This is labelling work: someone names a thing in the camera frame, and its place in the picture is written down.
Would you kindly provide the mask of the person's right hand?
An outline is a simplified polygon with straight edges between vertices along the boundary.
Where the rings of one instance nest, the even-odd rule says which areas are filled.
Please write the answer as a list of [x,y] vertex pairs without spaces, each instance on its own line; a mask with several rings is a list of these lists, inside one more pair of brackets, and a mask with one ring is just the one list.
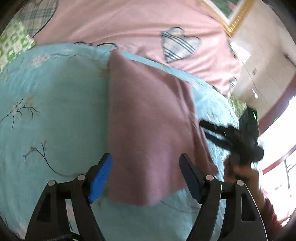
[[259,185],[259,172],[250,166],[232,166],[228,157],[224,162],[224,181],[234,183],[237,180],[245,180],[257,207],[261,209],[265,205],[265,197]]

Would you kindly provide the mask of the red sleeve right forearm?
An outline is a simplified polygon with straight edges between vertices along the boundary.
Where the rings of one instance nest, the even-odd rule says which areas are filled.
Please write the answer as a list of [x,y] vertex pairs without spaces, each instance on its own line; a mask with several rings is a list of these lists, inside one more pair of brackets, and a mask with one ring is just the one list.
[[260,208],[259,211],[268,240],[287,240],[286,237],[279,239],[280,232],[282,231],[283,227],[278,221],[278,217],[274,212],[273,205],[268,198],[264,197],[264,206]]

